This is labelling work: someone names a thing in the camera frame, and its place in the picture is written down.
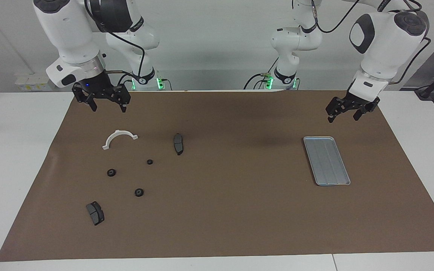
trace gray tray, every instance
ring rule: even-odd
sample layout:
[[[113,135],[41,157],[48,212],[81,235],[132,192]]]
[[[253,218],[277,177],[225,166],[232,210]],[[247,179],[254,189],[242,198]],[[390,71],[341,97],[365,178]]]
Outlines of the gray tray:
[[[304,145],[317,185],[350,185],[348,172],[332,137],[305,137]]]

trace black knob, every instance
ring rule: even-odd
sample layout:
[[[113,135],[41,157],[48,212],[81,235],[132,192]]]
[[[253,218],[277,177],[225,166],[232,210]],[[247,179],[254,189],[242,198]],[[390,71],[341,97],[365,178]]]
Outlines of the black knob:
[[[136,189],[136,190],[135,190],[135,196],[136,196],[136,197],[141,197],[141,196],[143,196],[143,189],[141,189],[141,188]]]
[[[117,175],[117,171],[115,169],[113,169],[113,168],[110,168],[107,171],[107,175],[108,175],[108,177],[113,177],[114,175]]]
[[[411,26],[417,26],[421,23],[420,18],[414,14],[407,15],[404,19]]]

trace electrical outlet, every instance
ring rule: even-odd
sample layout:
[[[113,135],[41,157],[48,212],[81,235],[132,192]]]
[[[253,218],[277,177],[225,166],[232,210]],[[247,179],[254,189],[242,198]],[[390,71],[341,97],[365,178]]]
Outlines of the electrical outlet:
[[[54,91],[54,85],[45,75],[23,75],[15,82],[20,91]]]

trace white table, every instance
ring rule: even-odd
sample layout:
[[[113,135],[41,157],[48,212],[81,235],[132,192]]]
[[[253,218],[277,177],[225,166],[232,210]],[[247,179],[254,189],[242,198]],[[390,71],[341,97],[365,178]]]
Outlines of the white table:
[[[386,91],[384,113],[434,201],[434,105]],[[0,248],[65,116],[72,93],[0,94]],[[279,257],[96,259],[0,263],[0,270],[433,270],[434,252]]]

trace white wall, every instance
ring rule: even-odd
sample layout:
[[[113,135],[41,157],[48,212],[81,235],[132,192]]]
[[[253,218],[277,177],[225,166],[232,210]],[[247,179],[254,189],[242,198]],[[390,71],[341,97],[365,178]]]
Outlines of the white wall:
[[[420,2],[432,23],[429,37],[433,43],[417,59],[403,84],[434,51],[434,0]],[[324,1],[319,12],[322,27],[330,29],[350,6],[339,0]],[[270,45],[272,32],[295,26],[290,0],[140,0],[139,8],[162,39],[151,53],[155,68],[172,80],[174,89],[242,88],[251,75],[266,72],[277,57]],[[348,32],[355,19],[372,11],[372,7],[358,5],[337,31],[324,35],[318,50],[299,53],[301,89],[347,88],[362,60],[349,43]],[[57,58],[34,14],[32,0],[0,0],[0,30],[37,73],[43,73]],[[130,70],[125,59],[108,48],[103,34],[95,34],[95,39],[108,55],[108,69]],[[17,57],[1,54],[0,89],[14,89],[10,84],[13,74],[28,70]]]

